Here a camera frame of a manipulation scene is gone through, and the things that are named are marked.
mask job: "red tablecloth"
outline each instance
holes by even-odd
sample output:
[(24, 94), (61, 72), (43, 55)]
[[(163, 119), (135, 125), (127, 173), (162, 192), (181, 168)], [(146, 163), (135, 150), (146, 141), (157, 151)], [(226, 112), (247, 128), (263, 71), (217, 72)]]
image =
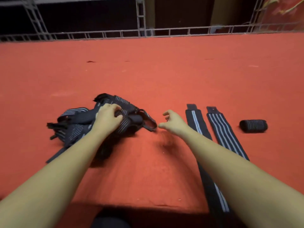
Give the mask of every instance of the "red tablecloth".
[[(68, 108), (119, 95), (158, 123), (187, 103), (216, 106), (250, 160), (304, 193), (304, 34), (225, 35), (0, 44), (0, 197), (61, 148), (47, 122)], [(265, 119), (244, 134), (243, 119)], [(141, 129), (90, 168), (75, 203), (208, 213), (196, 160), (179, 138)]]

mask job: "black roll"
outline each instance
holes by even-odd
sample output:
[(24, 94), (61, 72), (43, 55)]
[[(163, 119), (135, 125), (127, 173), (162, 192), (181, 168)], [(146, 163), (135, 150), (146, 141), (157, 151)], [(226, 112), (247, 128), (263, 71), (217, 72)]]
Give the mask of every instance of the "black roll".
[(245, 133), (262, 133), (268, 129), (267, 122), (265, 120), (242, 120), (240, 121), (240, 128)]

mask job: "hand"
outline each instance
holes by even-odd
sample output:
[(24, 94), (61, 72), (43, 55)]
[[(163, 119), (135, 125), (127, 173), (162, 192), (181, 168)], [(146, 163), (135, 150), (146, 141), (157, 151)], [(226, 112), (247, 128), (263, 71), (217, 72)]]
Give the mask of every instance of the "hand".
[(121, 110), (121, 107), (117, 104), (111, 105), (106, 103), (100, 107), (91, 131), (94, 133), (102, 133), (105, 136), (110, 135), (110, 133), (119, 127), (123, 119), (122, 115), (114, 116), (117, 110)]
[(165, 129), (170, 133), (181, 137), (187, 130), (189, 130), (189, 126), (185, 123), (185, 121), (181, 118), (180, 115), (175, 113), (172, 110), (167, 110), (163, 113), (167, 122), (162, 122), (158, 125), (158, 128)]

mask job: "forearm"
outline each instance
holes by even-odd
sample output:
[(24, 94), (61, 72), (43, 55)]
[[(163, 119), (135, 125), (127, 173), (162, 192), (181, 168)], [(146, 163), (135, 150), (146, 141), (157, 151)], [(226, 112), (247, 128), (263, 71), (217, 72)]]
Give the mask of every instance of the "forearm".
[(3, 199), (0, 226), (53, 227), (105, 137), (106, 134), (89, 132)]
[(303, 225), (302, 194), (191, 128), (182, 138), (249, 227)]

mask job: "person's left hand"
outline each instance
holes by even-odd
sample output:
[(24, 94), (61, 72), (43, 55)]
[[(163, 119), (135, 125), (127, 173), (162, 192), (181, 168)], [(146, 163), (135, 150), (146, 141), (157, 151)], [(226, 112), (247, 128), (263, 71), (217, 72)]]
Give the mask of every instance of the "person's left hand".
[(100, 107), (91, 131), (108, 136), (116, 130), (123, 119), (122, 115), (114, 116), (117, 110), (121, 110), (121, 107), (117, 104), (104, 104), (104, 106)]

